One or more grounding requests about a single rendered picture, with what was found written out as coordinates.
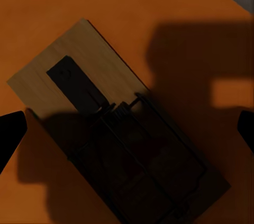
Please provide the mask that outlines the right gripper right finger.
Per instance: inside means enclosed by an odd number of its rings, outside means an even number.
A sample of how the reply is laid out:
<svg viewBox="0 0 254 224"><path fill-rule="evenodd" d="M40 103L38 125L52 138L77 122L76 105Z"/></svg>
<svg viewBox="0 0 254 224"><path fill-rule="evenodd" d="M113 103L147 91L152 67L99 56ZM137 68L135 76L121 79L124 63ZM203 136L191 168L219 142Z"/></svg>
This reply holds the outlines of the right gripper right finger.
<svg viewBox="0 0 254 224"><path fill-rule="evenodd" d="M237 130L254 153L254 113L241 111Z"/></svg>

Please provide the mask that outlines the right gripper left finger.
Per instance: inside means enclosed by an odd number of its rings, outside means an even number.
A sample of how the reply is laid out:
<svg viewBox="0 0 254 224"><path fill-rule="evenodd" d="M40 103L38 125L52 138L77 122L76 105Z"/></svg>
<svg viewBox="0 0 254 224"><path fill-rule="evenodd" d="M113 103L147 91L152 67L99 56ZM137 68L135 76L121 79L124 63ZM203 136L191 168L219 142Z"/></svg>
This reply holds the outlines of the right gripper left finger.
<svg viewBox="0 0 254 224"><path fill-rule="evenodd" d="M28 130L22 111L0 117L0 174Z"/></svg>

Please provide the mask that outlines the mousetrap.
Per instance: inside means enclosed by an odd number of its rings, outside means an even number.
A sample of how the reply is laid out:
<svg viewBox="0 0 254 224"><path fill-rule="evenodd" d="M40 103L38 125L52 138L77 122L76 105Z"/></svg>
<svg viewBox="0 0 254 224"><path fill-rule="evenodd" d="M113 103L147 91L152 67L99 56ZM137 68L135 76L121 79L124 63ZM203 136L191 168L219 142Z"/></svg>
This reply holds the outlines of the mousetrap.
<svg viewBox="0 0 254 224"><path fill-rule="evenodd" d="M191 224L231 188L85 16L6 82L122 224Z"/></svg>

